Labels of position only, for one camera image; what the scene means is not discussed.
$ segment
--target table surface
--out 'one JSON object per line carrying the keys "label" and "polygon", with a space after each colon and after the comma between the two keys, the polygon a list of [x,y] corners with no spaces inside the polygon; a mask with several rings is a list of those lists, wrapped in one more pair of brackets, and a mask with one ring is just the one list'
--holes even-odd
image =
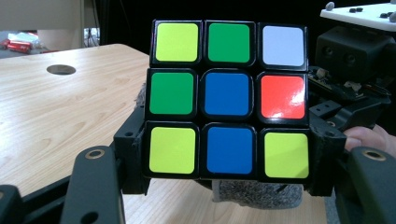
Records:
{"label": "table surface", "polygon": [[[72,75],[47,67],[66,64]],[[71,175],[77,154],[108,146],[134,110],[149,56],[115,44],[0,59],[0,185],[27,195]],[[152,179],[148,195],[123,195],[127,223],[326,223],[324,200],[260,210],[213,203],[191,180]]]}

